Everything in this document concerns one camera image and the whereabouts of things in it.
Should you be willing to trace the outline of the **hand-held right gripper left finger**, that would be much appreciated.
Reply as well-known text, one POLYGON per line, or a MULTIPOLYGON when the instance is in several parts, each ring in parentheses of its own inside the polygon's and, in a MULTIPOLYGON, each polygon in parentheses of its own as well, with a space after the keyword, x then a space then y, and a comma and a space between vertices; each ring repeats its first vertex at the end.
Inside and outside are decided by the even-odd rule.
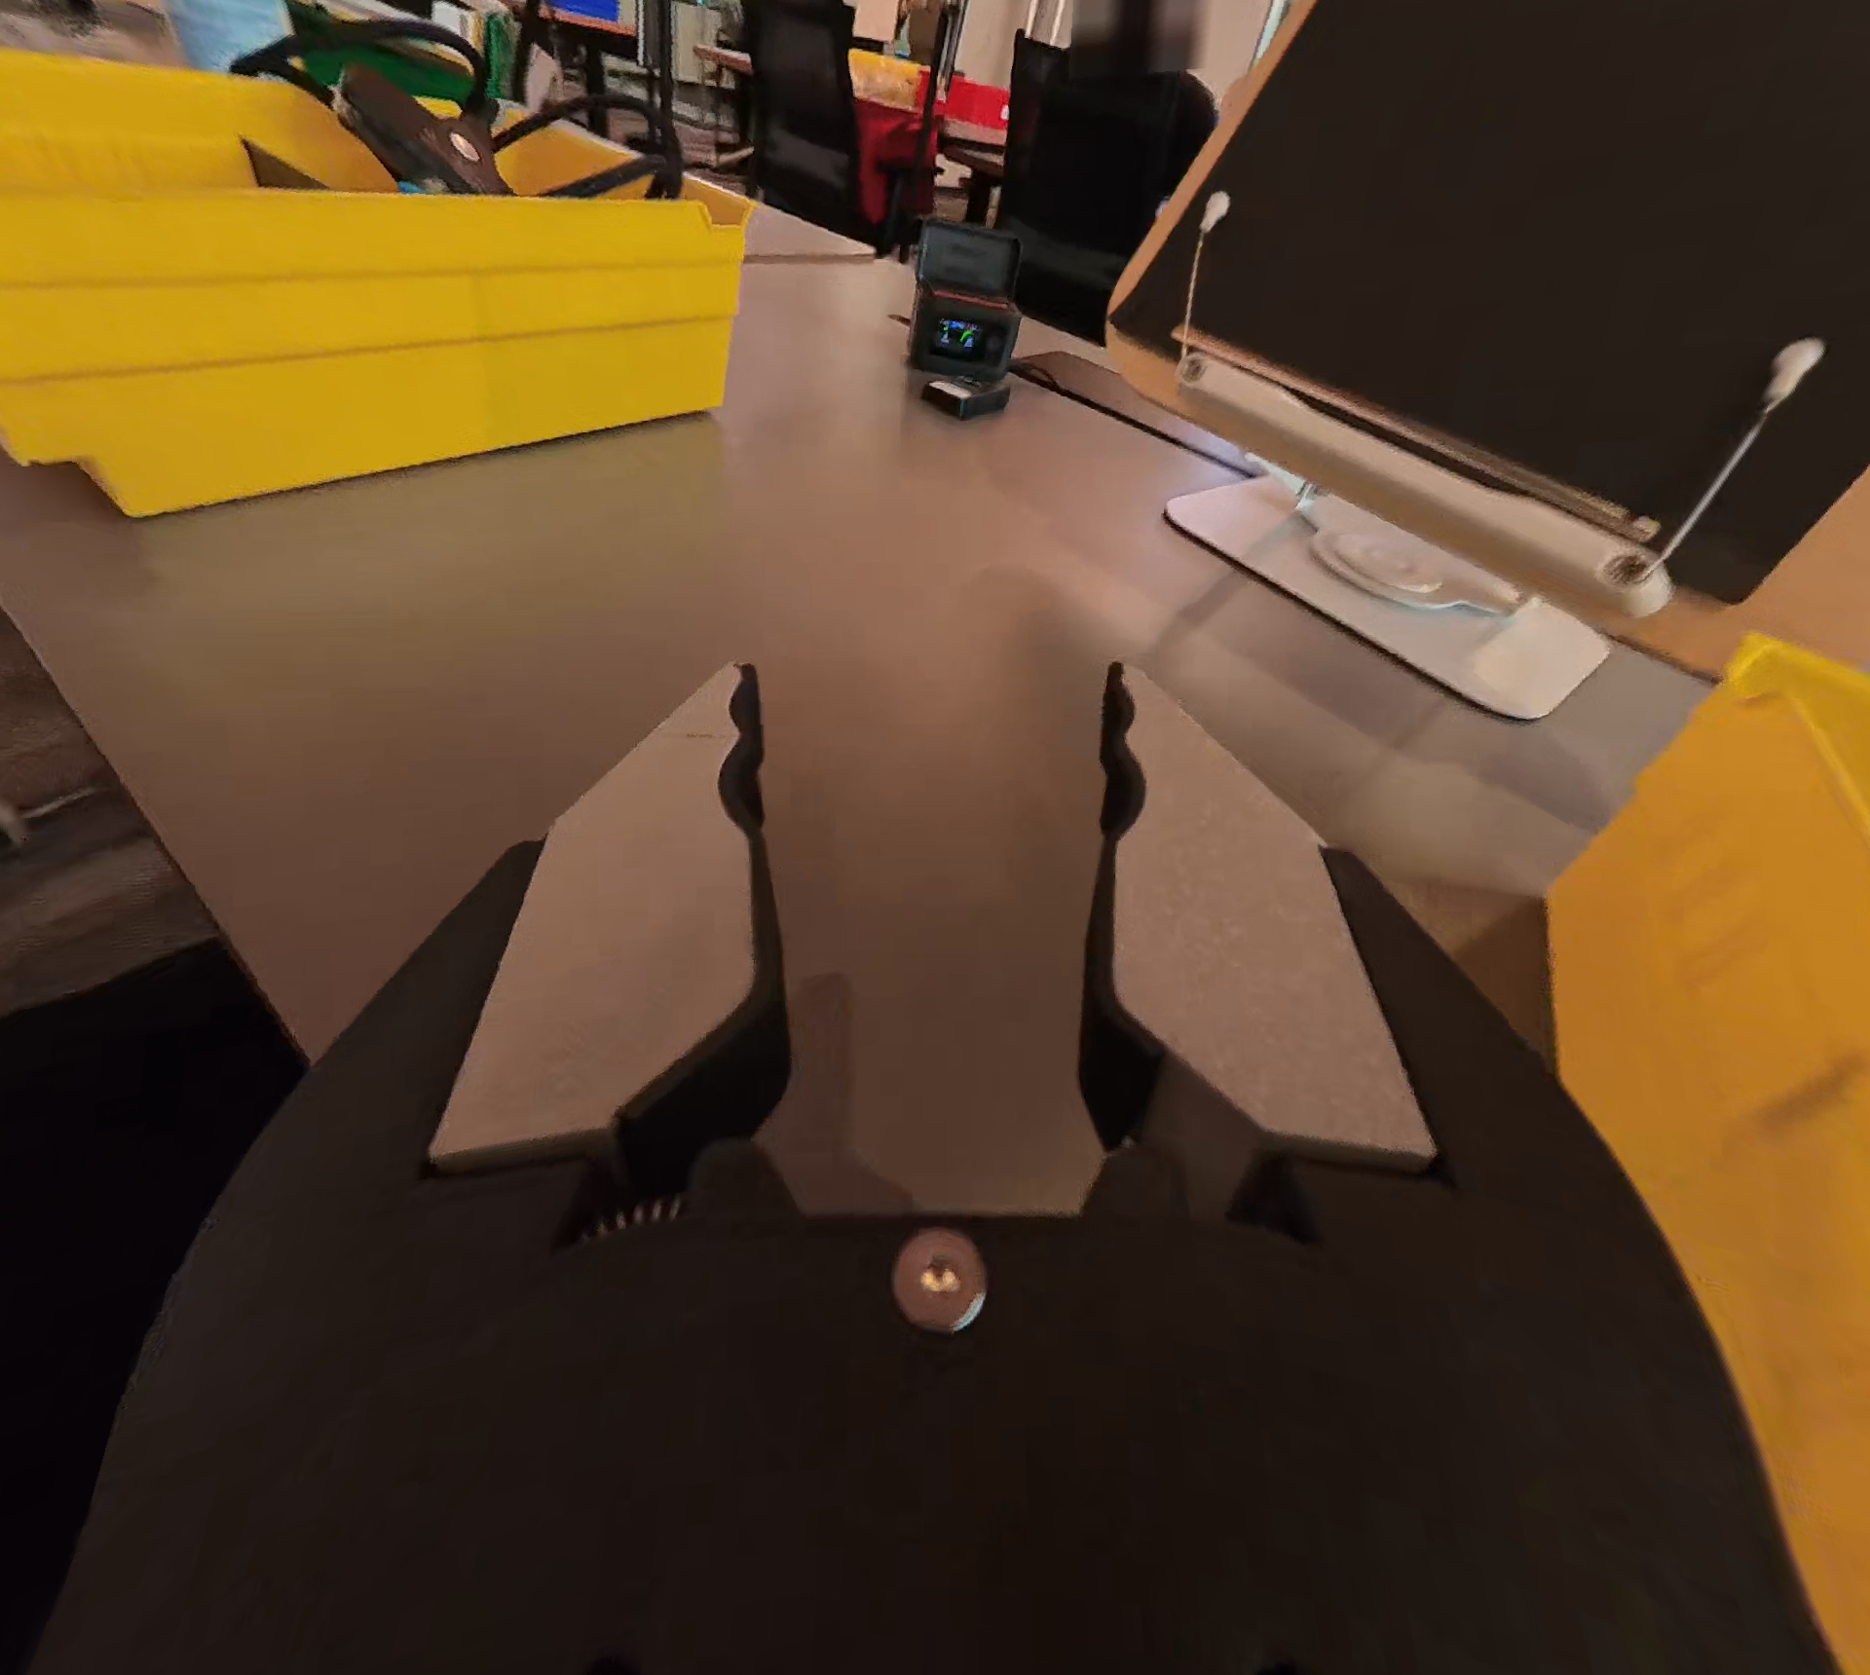
POLYGON ((424 1162, 684 1179, 787 1068, 763 673, 722 665, 552 820, 424 1162))

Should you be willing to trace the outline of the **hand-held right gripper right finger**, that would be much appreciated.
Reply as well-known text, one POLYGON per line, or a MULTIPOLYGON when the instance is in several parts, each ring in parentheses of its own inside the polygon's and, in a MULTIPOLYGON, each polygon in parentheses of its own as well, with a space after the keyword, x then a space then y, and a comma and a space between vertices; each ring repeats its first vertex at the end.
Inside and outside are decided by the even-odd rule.
POLYGON ((1323 842, 1150 670, 1101 673, 1073 1091, 1101 1154, 1430 1174, 1323 842))

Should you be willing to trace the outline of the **yellow plastic bin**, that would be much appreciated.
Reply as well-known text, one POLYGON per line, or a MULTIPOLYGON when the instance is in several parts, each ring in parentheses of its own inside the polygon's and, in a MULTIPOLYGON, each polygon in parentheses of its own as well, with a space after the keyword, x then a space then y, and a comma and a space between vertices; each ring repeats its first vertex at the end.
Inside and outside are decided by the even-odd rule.
POLYGON ((122 517, 706 416, 753 205, 552 196, 628 151, 511 147, 414 196, 281 79, 0 63, 0 437, 122 517))
POLYGON ((1744 634, 1548 886, 1558 1068, 1669 1231, 1870 1670, 1870 673, 1744 634))

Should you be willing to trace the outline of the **black charging case with screen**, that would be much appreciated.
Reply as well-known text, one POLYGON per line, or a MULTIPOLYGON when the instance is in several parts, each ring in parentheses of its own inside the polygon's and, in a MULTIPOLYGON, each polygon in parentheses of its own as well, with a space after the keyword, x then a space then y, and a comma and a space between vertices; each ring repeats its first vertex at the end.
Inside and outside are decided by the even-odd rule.
POLYGON ((928 383, 1005 386, 1014 355, 1024 241, 991 222, 928 216, 914 253, 907 370, 928 383))

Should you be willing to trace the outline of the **black office chair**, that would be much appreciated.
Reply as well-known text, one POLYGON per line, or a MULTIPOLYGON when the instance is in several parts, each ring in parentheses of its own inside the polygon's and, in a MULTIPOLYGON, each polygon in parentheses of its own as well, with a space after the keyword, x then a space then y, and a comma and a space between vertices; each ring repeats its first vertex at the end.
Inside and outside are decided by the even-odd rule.
POLYGON ((1197 71, 1069 71, 1014 31, 999 229, 1014 233, 1014 311, 1073 340, 1108 334, 1108 297, 1200 156, 1219 103, 1197 71))
POLYGON ((750 187, 768 213, 874 241, 848 42, 848 0, 741 0, 741 46, 753 63, 750 187))

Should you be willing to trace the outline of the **wooden stand with black board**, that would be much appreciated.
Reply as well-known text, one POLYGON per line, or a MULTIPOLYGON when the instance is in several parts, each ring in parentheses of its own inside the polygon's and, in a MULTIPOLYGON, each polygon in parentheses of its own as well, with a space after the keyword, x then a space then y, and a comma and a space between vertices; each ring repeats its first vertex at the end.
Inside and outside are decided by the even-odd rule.
POLYGON ((1436 691, 1863 665, 1870 0, 1298 0, 1108 305, 1160 517, 1436 691))

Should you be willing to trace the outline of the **red storage bin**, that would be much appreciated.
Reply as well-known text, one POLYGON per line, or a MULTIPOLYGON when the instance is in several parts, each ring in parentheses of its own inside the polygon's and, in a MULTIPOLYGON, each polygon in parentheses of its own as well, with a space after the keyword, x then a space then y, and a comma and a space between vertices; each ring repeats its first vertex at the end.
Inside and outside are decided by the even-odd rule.
POLYGON ((928 118, 928 63, 900 71, 882 51, 856 51, 856 63, 883 63, 882 79, 856 79, 868 229, 930 216, 939 163, 964 168, 964 222, 986 222, 1005 183, 1012 90, 957 71, 928 118))

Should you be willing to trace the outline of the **green box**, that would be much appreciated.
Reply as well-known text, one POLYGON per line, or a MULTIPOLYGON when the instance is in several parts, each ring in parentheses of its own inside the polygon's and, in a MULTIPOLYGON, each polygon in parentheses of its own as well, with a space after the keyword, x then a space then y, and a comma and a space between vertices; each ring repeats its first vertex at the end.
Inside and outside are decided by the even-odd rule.
POLYGON ((398 82, 414 98, 460 103, 471 90, 471 63, 460 46, 471 46, 487 59, 494 98, 505 98, 505 82, 511 82, 511 51, 517 51, 511 15, 471 15, 453 0, 430 0, 430 15, 332 15, 332 8, 286 0, 286 21, 302 42, 298 71, 309 71, 319 90, 332 90, 351 63, 377 63, 384 82, 398 82), (442 23, 460 46, 377 31, 391 21, 442 23))

